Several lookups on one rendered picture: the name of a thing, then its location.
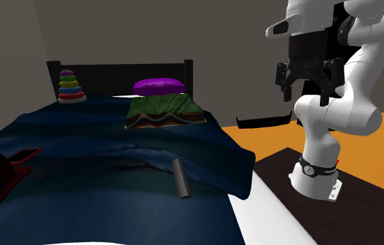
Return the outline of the grey cylinder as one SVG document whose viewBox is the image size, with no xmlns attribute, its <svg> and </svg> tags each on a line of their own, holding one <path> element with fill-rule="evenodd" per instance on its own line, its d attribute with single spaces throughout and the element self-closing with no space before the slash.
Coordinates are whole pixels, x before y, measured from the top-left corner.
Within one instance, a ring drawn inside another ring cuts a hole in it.
<svg viewBox="0 0 384 245">
<path fill-rule="evenodd" d="M 175 178 L 178 197 L 180 199 L 191 198 L 191 188 L 185 172 L 185 167 L 180 159 L 174 159 L 172 161 L 172 171 Z"/>
</svg>

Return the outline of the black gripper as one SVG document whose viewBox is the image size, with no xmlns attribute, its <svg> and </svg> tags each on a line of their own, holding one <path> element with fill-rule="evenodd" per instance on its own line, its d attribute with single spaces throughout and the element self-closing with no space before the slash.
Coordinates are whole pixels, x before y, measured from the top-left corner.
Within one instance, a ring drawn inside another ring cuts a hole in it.
<svg viewBox="0 0 384 245">
<path fill-rule="evenodd" d="M 325 32 L 315 31 L 289 38 L 289 63 L 277 64 L 275 84 L 281 88 L 285 102 L 292 99 L 292 81 L 287 77 L 313 77 L 320 92 L 320 106 L 329 104 L 335 88 L 344 85 L 344 60 L 325 60 Z"/>
</svg>

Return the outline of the red phone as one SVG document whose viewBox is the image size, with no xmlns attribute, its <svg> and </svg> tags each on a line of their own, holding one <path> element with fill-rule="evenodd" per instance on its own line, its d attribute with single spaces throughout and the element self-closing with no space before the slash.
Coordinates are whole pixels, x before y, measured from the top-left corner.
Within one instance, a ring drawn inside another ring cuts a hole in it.
<svg viewBox="0 0 384 245">
<path fill-rule="evenodd" d="M 9 156 L 7 160 L 14 166 L 20 165 L 38 154 L 41 150 L 42 148 L 23 149 Z"/>
</svg>

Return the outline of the dark brown robot stand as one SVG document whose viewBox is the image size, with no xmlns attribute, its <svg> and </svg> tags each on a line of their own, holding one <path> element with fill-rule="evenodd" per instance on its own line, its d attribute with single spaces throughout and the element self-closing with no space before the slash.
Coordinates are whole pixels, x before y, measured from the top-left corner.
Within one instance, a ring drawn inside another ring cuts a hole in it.
<svg viewBox="0 0 384 245">
<path fill-rule="evenodd" d="M 384 189 L 339 171 L 335 202 L 305 197 L 289 180 L 300 156 L 285 148 L 256 162 L 254 172 L 318 245 L 384 245 Z"/>
</svg>

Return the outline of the bed with dark blue blanket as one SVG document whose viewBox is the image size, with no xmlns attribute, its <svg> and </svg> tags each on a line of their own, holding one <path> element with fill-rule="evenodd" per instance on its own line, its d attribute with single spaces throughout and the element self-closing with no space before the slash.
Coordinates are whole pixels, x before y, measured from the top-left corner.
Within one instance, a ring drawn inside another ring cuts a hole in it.
<svg viewBox="0 0 384 245">
<path fill-rule="evenodd" d="M 0 131 L 5 156 L 42 148 L 0 204 L 0 245 L 317 245 L 211 113 L 202 124 L 125 129 L 129 108 L 128 98 L 89 95 Z M 178 197 L 174 159 L 191 198 Z"/>
</svg>

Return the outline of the green patterned cushion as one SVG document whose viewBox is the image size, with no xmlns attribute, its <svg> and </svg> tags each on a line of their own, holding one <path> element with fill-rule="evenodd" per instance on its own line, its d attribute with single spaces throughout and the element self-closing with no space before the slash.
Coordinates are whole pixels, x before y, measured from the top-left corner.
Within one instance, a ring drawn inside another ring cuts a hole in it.
<svg viewBox="0 0 384 245">
<path fill-rule="evenodd" d="M 188 94 L 135 97 L 128 111 L 125 129 L 170 127 L 206 123 L 204 112 Z"/>
</svg>

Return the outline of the purple pillow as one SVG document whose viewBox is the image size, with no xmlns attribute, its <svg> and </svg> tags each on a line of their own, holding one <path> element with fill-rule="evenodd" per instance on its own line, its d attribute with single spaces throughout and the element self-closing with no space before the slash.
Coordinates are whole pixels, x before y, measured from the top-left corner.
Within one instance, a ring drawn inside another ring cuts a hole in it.
<svg viewBox="0 0 384 245">
<path fill-rule="evenodd" d="M 186 85 L 177 79 L 152 78 L 138 81 L 132 88 L 133 95 L 153 96 L 186 93 Z"/>
</svg>

